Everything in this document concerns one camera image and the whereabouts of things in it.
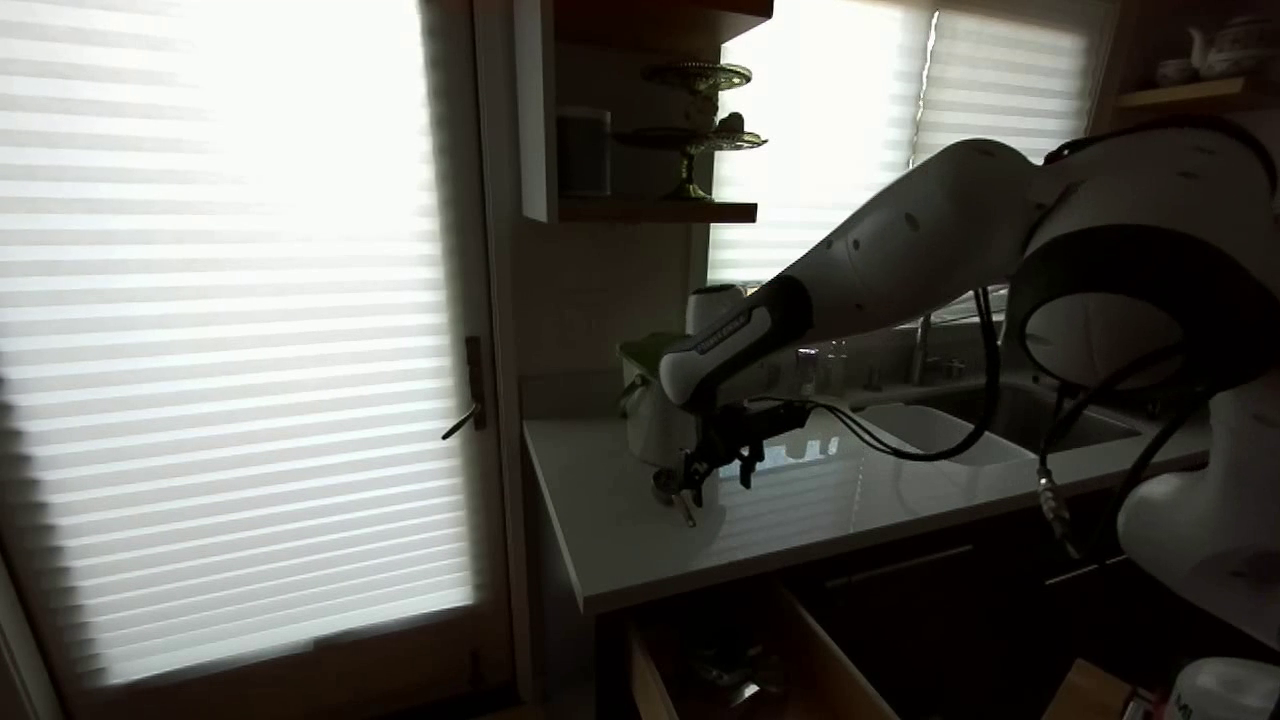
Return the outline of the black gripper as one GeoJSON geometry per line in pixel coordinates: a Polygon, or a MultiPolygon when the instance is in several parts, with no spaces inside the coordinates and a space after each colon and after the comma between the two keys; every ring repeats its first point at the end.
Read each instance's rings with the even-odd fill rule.
{"type": "Polygon", "coordinates": [[[690,525],[700,525],[707,508],[707,477],[725,466],[742,474],[742,484],[754,484],[766,445],[810,420],[800,402],[766,402],[766,406],[725,406],[697,420],[697,445],[683,454],[683,466],[661,466],[651,474],[651,495],[665,508],[683,514],[690,525]]]}

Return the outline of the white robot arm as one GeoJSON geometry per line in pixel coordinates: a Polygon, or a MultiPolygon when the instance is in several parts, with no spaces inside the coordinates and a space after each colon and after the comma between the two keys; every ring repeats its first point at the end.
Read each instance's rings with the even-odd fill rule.
{"type": "Polygon", "coordinates": [[[758,360],[1010,292],[1010,340],[1062,386],[1183,389],[1208,466],[1137,484],[1128,560],[1259,646],[1280,639],[1278,162],[1230,120],[1154,120],[1030,162],[962,140],[860,203],[736,311],[661,357],[697,420],[679,479],[748,467],[795,411],[719,389],[758,360]]]}

